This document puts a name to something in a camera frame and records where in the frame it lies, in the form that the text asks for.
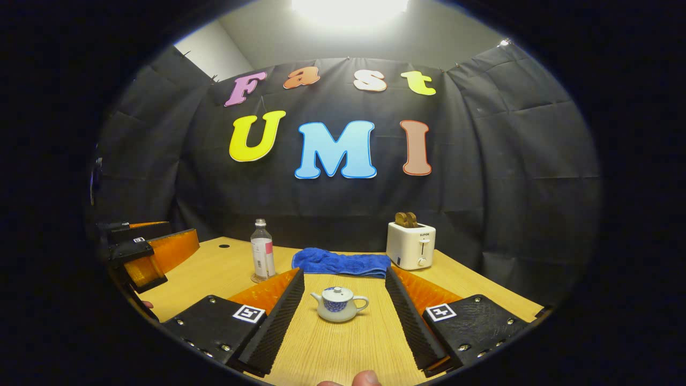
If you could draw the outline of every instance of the teapot lid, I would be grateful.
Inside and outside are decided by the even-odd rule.
[[[329,287],[322,292],[322,297],[330,302],[347,302],[353,298],[353,292],[344,287]]]

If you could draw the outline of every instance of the wooden table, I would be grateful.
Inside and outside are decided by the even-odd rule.
[[[300,249],[274,247],[277,273],[291,269],[291,259],[297,251]],[[228,298],[255,285],[250,280],[253,272],[249,242],[216,238],[201,242],[197,252],[167,273],[167,283],[145,292],[141,299],[152,302],[153,311],[164,322],[207,295]],[[433,266],[412,273],[461,297],[483,294],[525,321],[534,320],[543,308],[439,251],[434,251]],[[367,296],[369,307],[347,323],[324,321],[317,315],[317,302],[309,294],[321,294],[331,286],[347,287],[355,295]],[[303,298],[272,372],[263,380],[287,386],[314,386],[320,381],[350,385],[356,373],[369,369],[376,371],[384,385],[416,385],[427,380],[417,370],[384,280],[306,274]]]

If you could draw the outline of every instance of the toaster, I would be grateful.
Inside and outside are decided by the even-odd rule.
[[[417,224],[417,228],[405,228],[388,223],[386,255],[397,266],[411,271],[431,266],[434,261],[436,228]]]

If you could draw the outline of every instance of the black backdrop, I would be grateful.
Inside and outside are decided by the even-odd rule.
[[[283,88],[289,73],[312,65],[321,80]],[[380,71],[388,88],[355,88],[358,69]],[[197,228],[201,240],[248,240],[263,217],[278,245],[384,251],[386,224],[412,211],[437,229],[437,249],[539,303],[556,303],[581,273],[600,199],[592,139],[564,89],[514,45],[447,72],[362,58],[263,70],[266,80],[245,102],[224,107],[235,78],[214,83],[174,48],[142,69],[99,143],[100,220],[169,219],[179,230]],[[400,74],[416,70],[432,78],[436,95],[410,90]],[[276,110],[286,116],[272,150],[257,161],[231,159],[233,122],[258,117],[248,136],[255,146],[262,115]],[[297,179],[298,127],[323,122],[338,139],[353,120],[375,125],[377,176]],[[403,172],[401,120],[429,126],[430,175]]]

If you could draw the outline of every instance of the plastic water bottle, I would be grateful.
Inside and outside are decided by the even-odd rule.
[[[255,276],[268,279],[276,275],[274,268],[274,252],[272,235],[267,232],[267,222],[264,218],[255,221],[255,232],[250,237],[252,243],[252,260],[255,263]]]

